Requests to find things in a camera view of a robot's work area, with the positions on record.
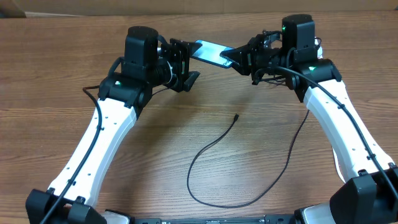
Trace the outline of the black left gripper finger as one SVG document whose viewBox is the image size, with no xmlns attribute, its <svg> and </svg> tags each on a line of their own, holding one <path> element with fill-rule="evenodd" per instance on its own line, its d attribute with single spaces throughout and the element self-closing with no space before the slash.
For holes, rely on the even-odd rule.
<svg viewBox="0 0 398 224">
<path fill-rule="evenodd" d="M 198 42 L 187 42 L 187 55 L 191 57 L 201 46 Z"/>
<path fill-rule="evenodd" d="M 192 89 L 193 84 L 196 79 L 199 77 L 200 72 L 191 71 L 188 73 L 188 78 L 183 83 L 183 91 L 189 92 Z"/>
</svg>

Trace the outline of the black smartphone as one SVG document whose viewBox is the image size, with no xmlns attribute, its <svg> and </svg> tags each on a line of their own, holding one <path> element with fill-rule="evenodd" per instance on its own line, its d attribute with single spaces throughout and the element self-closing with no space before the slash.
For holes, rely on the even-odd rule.
<svg viewBox="0 0 398 224">
<path fill-rule="evenodd" d="M 232 50 L 231 47 L 204 40 L 196 40 L 195 43 L 201 44 L 201 47 L 192 54 L 192 58 L 221 68 L 230 68 L 232 66 L 232 61 L 220 55 L 225 50 Z"/>
</svg>

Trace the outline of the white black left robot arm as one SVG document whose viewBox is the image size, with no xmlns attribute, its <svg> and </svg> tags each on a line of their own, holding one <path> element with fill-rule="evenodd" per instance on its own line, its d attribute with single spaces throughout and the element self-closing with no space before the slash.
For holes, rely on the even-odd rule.
<svg viewBox="0 0 398 224">
<path fill-rule="evenodd" d="M 112 64 L 92 97 L 95 110 L 75 152 L 46 191 L 33 190 L 25 203 L 31 223 L 133 223 L 122 212 L 97 212 L 104 177 L 126 134 L 152 98 L 154 87 L 190 91 L 190 71 L 199 42 L 165 40 L 155 29 L 130 27 L 124 55 Z"/>
</svg>

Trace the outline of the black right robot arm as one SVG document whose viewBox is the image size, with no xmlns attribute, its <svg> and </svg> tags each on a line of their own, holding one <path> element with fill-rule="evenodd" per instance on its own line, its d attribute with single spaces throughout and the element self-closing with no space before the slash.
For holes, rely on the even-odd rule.
<svg viewBox="0 0 398 224">
<path fill-rule="evenodd" d="M 258 84 L 283 77 L 323 128 L 338 160 L 344 185 L 325 203 L 300 208 L 294 223 L 394 223 L 397 165 L 373 139 L 356 112 L 335 64 L 321 58 L 315 23 L 308 14 L 282 20 L 246 45 L 222 51 L 242 75 Z"/>
</svg>

